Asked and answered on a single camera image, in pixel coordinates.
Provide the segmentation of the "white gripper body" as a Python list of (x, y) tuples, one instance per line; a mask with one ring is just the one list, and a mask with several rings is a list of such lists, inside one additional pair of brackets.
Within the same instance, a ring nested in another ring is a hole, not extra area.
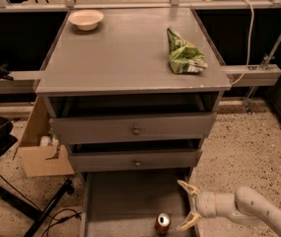
[(216, 197), (213, 192), (201, 192), (195, 199), (198, 213), (204, 218), (214, 218), (217, 216)]

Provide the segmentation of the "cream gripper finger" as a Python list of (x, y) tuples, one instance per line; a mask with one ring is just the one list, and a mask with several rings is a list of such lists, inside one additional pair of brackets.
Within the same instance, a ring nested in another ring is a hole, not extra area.
[(186, 219), (176, 228), (176, 230), (177, 231), (188, 230), (189, 228), (196, 225), (201, 218), (202, 216), (199, 213), (191, 211), (187, 215)]
[(197, 188), (197, 187), (195, 187), (195, 186), (193, 186), (193, 185), (191, 185), (191, 184), (189, 184), (189, 183), (187, 183), (187, 182), (185, 182), (185, 181), (183, 181), (183, 180), (178, 180), (177, 181), (177, 183), (187, 192), (187, 194), (190, 196), (190, 197), (196, 197), (199, 193), (200, 193), (200, 190)]

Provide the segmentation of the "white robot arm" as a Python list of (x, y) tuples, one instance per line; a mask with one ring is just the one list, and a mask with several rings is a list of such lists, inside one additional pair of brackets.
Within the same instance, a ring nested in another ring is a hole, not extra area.
[(183, 180), (177, 183), (192, 200), (190, 212), (177, 227), (178, 231), (195, 226), (201, 219), (223, 217), (245, 226), (262, 221), (281, 237), (281, 209), (256, 190), (239, 187), (234, 193), (215, 193), (201, 191)]

